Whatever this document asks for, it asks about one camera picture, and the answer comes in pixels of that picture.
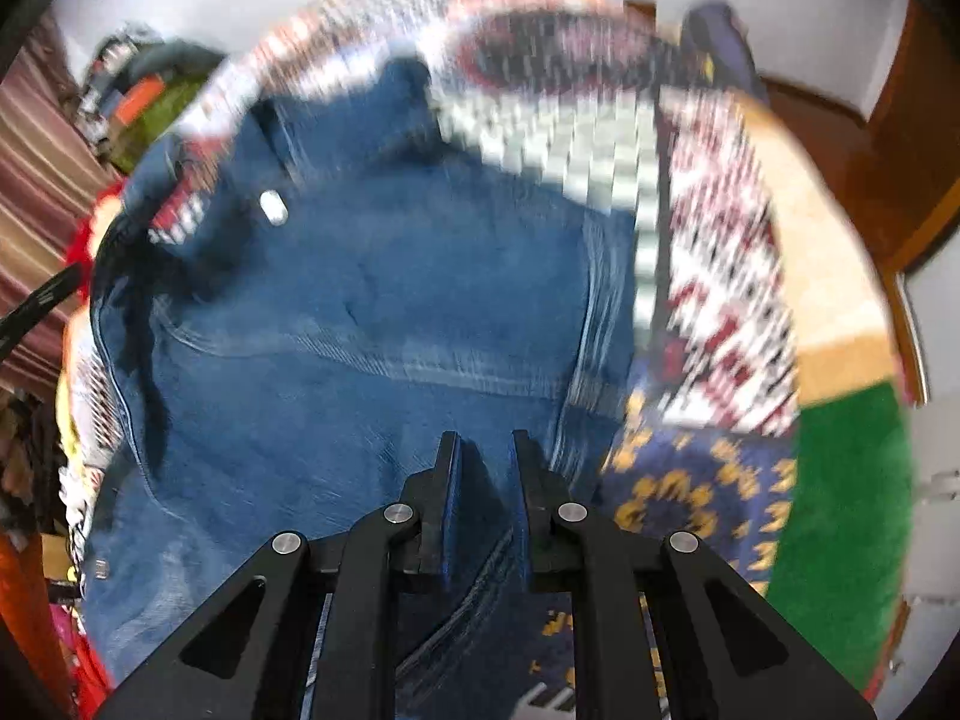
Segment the blue denim jacket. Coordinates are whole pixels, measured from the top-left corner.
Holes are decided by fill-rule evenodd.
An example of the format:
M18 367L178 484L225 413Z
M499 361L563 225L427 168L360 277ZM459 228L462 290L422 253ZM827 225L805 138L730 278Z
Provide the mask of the blue denim jacket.
M128 177L91 325L124 435L86 542L85 626L125 678L270 536L345 532L466 444L448 589L400 605L397 711L506 718L544 600L521 587L514 431L587 494L623 419L635 218L449 145L427 69L263 99L200 195L176 135Z

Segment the red plush toy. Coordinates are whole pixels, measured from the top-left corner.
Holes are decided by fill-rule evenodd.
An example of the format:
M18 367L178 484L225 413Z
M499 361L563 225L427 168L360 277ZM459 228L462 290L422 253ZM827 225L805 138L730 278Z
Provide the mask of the red plush toy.
M117 181L98 193L89 215L76 228L65 250L65 265L76 265L80 268L78 293L83 301L86 301L89 296L91 273L93 273L93 263L99 249L99 242L103 240L107 228L122 208L121 195L124 185L125 181Z

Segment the striped red curtain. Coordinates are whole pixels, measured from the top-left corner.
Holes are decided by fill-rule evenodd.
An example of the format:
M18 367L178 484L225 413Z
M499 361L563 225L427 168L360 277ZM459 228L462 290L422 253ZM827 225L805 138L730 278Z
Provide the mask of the striped red curtain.
M64 268L78 226L117 179L73 125L76 106L62 34L44 15L2 80L3 314Z

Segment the green fleece blanket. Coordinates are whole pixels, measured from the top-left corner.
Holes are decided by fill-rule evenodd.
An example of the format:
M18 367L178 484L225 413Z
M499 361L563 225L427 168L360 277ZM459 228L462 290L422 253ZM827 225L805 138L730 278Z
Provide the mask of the green fleece blanket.
M913 459L895 385L800 411L799 481L766 598L857 689L895 619Z

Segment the orange shoe box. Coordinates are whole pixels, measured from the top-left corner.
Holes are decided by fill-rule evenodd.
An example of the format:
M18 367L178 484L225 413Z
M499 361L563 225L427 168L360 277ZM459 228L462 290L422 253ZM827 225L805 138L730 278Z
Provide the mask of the orange shoe box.
M110 120L122 127L132 124L144 110L147 110L166 89L166 83L160 75L142 78L130 88L112 112Z

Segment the green patterned storage box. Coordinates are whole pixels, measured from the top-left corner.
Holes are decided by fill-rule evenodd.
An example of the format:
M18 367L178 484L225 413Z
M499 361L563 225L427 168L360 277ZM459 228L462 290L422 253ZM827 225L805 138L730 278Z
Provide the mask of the green patterned storage box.
M155 140L192 103L205 83L201 76L187 76L166 83L166 89L156 101L127 127L109 122L107 131L107 160L117 171L130 174Z

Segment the grey neck pillow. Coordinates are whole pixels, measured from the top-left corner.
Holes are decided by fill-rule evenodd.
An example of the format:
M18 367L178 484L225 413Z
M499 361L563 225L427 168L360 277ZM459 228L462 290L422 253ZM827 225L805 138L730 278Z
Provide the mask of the grey neck pillow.
M149 75L169 73L208 75L217 70L224 59L226 55L219 50L178 39L156 44L139 52L128 66L128 75L132 82L138 82Z

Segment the patchwork patterned bedspread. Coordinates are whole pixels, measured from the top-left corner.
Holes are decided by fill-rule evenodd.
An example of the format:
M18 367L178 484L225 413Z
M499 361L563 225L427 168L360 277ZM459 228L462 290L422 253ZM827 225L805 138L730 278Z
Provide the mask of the patchwork patterned bedspread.
M224 67L164 135L184 140L195 166L155 231L194 229L257 103L332 101L404 59L427 69L449 145L635 218L622 424L589 493L540 447L545 466L625 532L697 535L773 606L802 411L781 205L809 183L791 151L755 151L739 101L709 68L633 16L601 0L325 0ZM506 718L581 718L571 600L533 592L522 554L519 567L547 612L532 684Z

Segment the wooden wardrobe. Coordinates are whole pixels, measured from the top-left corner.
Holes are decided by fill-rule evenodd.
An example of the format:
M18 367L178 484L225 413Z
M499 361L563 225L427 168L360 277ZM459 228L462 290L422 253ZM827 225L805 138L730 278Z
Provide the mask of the wooden wardrobe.
M786 82L770 99L750 125L799 140L880 275L918 268L958 231L958 44L921 0L871 114Z

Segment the dark grey cloth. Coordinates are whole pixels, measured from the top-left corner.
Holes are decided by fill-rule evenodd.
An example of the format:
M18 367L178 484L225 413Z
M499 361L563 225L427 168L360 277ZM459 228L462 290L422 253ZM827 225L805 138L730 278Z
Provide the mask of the dark grey cloth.
M683 17L680 43L697 56L703 68L711 68L718 88L738 89L755 101L770 102L747 31L727 0L700 0L693 5Z

